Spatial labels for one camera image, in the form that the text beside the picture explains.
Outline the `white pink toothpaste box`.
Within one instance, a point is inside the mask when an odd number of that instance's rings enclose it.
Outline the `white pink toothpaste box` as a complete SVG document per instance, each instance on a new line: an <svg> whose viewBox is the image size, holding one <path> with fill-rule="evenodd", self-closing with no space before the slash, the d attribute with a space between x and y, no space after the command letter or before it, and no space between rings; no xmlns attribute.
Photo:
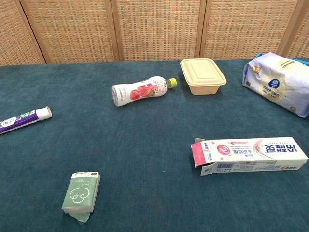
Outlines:
<svg viewBox="0 0 309 232"><path fill-rule="evenodd" d="M191 144L195 167L201 176L298 170L308 157L293 137L203 140Z"/></svg>

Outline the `white blue flour bag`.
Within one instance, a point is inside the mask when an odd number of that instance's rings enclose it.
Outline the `white blue flour bag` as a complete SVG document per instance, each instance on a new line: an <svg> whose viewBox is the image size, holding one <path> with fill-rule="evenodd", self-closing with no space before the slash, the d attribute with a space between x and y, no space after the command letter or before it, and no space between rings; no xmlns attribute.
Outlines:
<svg viewBox="0 0 309 232"><path fill-rule="evenodd" d="M299 61L263 54L244 66L242 84L299 117L309 115L309 66Z"/></svg>

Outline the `purple white toothpaste tube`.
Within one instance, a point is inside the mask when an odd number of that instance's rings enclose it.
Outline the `purple white toothpaste tube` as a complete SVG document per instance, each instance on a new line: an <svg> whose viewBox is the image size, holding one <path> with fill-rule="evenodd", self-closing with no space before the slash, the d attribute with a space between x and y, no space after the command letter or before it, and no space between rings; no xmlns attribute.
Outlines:
<svg viewBox="0 0 309 232"><path fill-rule="evenodd" d="M9 131L16 130L18 128L27 126L29 124L36 123L45 119L49 119L53 116L50 108L31 110L20 115L11 117L9 119L0 121L0 135Z"/></svg>

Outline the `wooden rattan folding screen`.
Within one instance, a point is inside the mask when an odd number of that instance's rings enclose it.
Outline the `wooden rattan folding screen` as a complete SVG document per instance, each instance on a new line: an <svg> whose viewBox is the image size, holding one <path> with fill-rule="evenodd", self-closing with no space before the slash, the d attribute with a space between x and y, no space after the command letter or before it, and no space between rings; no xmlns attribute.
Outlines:
<svg viewBox="0 0 309 232"><path fill-rule="evenodd" d="M309 0L0 0L0 66L309 58Z"/></svg>

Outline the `beige lidded food container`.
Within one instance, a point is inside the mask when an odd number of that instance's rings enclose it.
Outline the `beige lidded food container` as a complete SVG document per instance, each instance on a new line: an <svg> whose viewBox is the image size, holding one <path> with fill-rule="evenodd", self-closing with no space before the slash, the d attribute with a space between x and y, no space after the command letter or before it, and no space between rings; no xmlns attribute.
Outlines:
<svg viewBox="0 0 309 232"><path fill-rule="evenodd" d="M193 95L216 94L227 83L217 64L209 58L188 58L180 62L185 80Z"/></svg>

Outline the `green pocket tissue pack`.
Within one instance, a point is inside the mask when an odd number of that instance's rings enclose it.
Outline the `green pocket tissue pack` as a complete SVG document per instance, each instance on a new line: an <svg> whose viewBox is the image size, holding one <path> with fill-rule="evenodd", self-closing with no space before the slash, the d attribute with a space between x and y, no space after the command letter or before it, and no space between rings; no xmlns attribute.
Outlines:
<svg viewBox="0 0 309 232"><path fill-rule="evenodd" d="M94 211L98 187L99 172L73 173L61 209L79 223L87 223Z"/></svg>

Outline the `peach drink bottle green cap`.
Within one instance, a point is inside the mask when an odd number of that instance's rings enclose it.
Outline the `peach drink bottle green cap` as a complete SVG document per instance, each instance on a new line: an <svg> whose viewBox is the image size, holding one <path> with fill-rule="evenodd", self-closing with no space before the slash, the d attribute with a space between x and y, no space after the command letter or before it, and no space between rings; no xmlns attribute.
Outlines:
<svg viewBox="0 0 309 232"><path fill-rule="evenodd" d="M160 97L166 94L168 89L175 88L175 78L165 79L154 76L132 84L118 84L112 86L112 97L115 106L120 107L133 101L149 97Z"/></svg>

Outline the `teal table cloth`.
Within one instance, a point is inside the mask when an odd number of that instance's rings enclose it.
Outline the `teal table cloth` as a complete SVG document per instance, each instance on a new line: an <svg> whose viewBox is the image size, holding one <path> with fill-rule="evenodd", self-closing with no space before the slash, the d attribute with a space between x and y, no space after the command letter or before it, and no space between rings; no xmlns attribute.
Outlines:
<svg viewBox="0 0 309 232"><path fill-rule="evenodd" d="M309 162L297 171L200 176L196 138L293 137L300 118L242 85L192 95L178 61L0 67L0 120L49 106L52 118L0 135L0 232L309 232ZM112 86L175 78L160 97L117 107ZM99 172L94 211L61 209L76 172Z"/></svg>

